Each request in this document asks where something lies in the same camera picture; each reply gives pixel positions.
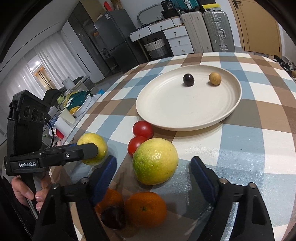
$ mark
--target white curtain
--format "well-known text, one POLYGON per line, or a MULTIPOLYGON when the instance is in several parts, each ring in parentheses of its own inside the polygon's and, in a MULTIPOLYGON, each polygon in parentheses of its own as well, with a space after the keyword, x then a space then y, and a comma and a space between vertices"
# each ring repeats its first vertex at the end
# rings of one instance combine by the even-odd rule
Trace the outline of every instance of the white curtain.
POLYGON ((49 36, 34 49, 57 89, 64 87, 62 82, 67 77, 74 81, 80 76, 86 76, 62 40, 60 33, 49 36))
POLYGON ((35 79, 24 58, 10 70, 0 84, 0 129, 7 132, 7 116, 12 97, 23 90, 28 90, 43 100, 45 89, 35 79))

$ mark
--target pile of shoes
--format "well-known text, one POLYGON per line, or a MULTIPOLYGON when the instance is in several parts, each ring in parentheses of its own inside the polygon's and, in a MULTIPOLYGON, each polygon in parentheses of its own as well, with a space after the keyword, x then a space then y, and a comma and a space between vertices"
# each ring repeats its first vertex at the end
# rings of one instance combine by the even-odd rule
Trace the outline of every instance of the pile of shoes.
POLYGON ((279 63, 279 65, 292 77, 292 70, 296 70, 296 66, 293 62, 289 61, 288 63, 285 63, 277 55, 274 56, 273 61, 279 63))

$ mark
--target beige round plate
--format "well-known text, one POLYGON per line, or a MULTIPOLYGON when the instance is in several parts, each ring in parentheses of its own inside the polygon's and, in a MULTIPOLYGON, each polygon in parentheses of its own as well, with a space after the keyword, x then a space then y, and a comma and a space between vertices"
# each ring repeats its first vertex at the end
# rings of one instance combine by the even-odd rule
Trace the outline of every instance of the beige round plate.
POLYGON ((150 81, 136 101, 138 114, 149 123, 173 131, 193 131, 214 125, 229 116, 242 97, 239 80, 229 71, 214 66, 190 65, 164 73, 150 81), (219 86, 209 75, 222 77, 219 86), (183 84, 192 74, 195 83, 183 84))

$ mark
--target black cable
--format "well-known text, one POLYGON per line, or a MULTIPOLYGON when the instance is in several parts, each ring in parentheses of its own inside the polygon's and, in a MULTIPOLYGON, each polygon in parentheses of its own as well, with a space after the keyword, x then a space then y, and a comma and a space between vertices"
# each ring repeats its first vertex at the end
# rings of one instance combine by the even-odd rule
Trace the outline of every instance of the black cable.
POLYGON ((49 126, 50 126, 50 128, 52 130, 52 143, 50 144, 50 147, 52 147, 53 144, 54 144, 54 129, 52 128, 52 125, 50 124, 50 122, 47 119, 45 119, 45 121, 47 122, 47 124, 49 124, 49 126))

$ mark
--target drawer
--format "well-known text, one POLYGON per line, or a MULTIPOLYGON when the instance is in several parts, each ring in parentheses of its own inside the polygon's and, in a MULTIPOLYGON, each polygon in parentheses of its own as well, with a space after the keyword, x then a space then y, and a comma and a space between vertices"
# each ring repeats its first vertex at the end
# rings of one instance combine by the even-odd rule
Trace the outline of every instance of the drawer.
POLYGON ((176 46, 191 44, 188 35, 187 36, 173 38, 173 39, 168 39, 168 42, 170 43, 170 46, 171 47, 176 47, 176 46))
POLYGON ((180 17, 173 18, 172 20, 173 20, 173 23, 175 26, 182 25, 182 21, 181 21, 180 17))
POLYGON ((166 31, 163 31, 165 33, 165 37, 167 39, 172 39, 176 37, 181 37, 187 35, 187 31, 185 26, 175 27, 168 29, 166 31))
POLYGON ((191 44, 181 45, 177 47, 172 47, 172 52, 174 56, 182 55, 182 54, 189 54, 193 53, 193 49, 191 44))
POLYGON ((164 20, 149 26, 151 33, 156 33, 172 27, 174 27, 174 23, 171 19, 164 20))
POLYGON ((144 38, 144 37, 146 37, 146 36, 148 36, 150 34, 151 34, 151 31, 149 29, 149 26, 147 26, 145 28, 139 29, 138 31, 132 33, 130 35, 130 39, 131 39, 132 42, 135 42, 135 41, 137 41, 137 40, 139 40, 141 38, 144 38))

